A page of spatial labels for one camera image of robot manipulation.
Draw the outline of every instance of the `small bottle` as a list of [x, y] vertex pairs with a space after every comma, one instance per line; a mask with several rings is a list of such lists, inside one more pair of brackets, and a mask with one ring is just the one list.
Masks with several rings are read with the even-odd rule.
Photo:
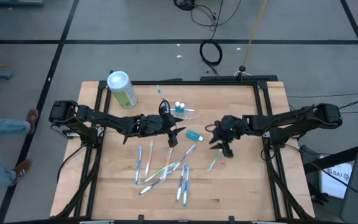
[[180, 112], [180, 102], [176, 102], [175, 103], [175, 112], [179, 113]]
[[184, 103], [181, 103], [180, 104], [180, 113], [184, 113], [185, 112], [185, 104]]

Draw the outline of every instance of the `green toothbrush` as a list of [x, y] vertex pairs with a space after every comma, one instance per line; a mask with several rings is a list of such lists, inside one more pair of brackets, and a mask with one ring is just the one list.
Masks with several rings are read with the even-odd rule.
[[211, 164], [208, 166], [208, 168], [206, 169], [207, 172], [209, 172], [209, 171], [212, 169], [212, 167], [214, 166], [215, 162], [216, 162], [218, 159], [221, 158], [221, 152], [222, 152], [222, 151], [223, 151], [223, 150], [220, 149], [219, 152], [215, 155], [214, 161], [212, 161], [212, 163], [211, 163]]

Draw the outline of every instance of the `clear plastic bag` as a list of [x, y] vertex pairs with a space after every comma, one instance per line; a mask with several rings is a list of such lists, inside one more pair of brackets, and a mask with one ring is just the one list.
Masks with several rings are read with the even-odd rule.
[[[180, 104], [184, 103], [185, 107], [184, 108], [179, 108], [177, 107], [176, 103], [179, 102]], [[199, 114], [197, 112], [196, 109], [193, 109], [194, 107], [191, 107], [190, 104], [188, 104], [187, 102], [183, 102], [183, 101], [174, 101], [174, 102], [170, 102], [171, 106], [171, 114], [176, 117], [176, 118], [181, 118], [181, 119], [195, 119], [199, 117]]]

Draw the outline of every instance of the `sneaker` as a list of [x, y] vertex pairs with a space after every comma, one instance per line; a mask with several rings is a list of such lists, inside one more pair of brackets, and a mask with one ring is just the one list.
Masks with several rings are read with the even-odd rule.
[[16, 173], [16, 179], [15, 181], [10, 185], [12, 187], [13, 185], [17, 184], [20, 178], [25, 176], [25, 174], [29, 171], [31, 167], [31, 161], [26, 159], [23, 162], [21, 162], [13, 171]]
[[30, 123], [30, 131], [29, 134], [34, 134], [35, 131], [35, 123], [37, 122], [39, 118], [38, 111], [36, 109], [31, 109], [27, 113], [26, 121]]

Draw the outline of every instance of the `person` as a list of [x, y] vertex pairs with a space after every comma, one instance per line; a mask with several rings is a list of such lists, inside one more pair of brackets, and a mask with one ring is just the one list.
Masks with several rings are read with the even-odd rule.
[[[0, 135], [4, 134], [34, 134], [35, 123], [39, 118], [38, 111], [35, 109], [27, 113], [25, 121], [15, 119], [0, 119]], [[13, 170], [7, 170], [0, 158], [0, 185], [13, 186], [17, 181], [25, 176], [31, 167], [31, 161], [22, 161]]]

